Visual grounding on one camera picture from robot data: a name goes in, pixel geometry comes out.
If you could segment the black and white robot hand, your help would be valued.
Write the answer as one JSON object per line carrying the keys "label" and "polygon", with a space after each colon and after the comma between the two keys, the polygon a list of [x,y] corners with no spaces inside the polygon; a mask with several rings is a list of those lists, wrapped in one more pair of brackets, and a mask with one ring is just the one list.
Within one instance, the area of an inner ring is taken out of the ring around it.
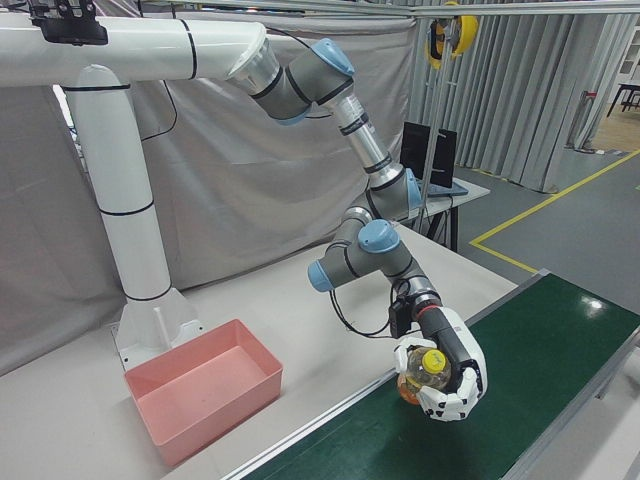
{"label": "black and white robot hand", "polygon": [[427,417],[441,421],[466,419],[488,390],[485,357],[478,342],[461,317],[452,309],[428,306],[417,313],[422,336],[402,339],[394,349],[395,371],[407,372],[413,347],[435,347],[452,364],[449,384],[438,390],[423,387],[417,400]]}

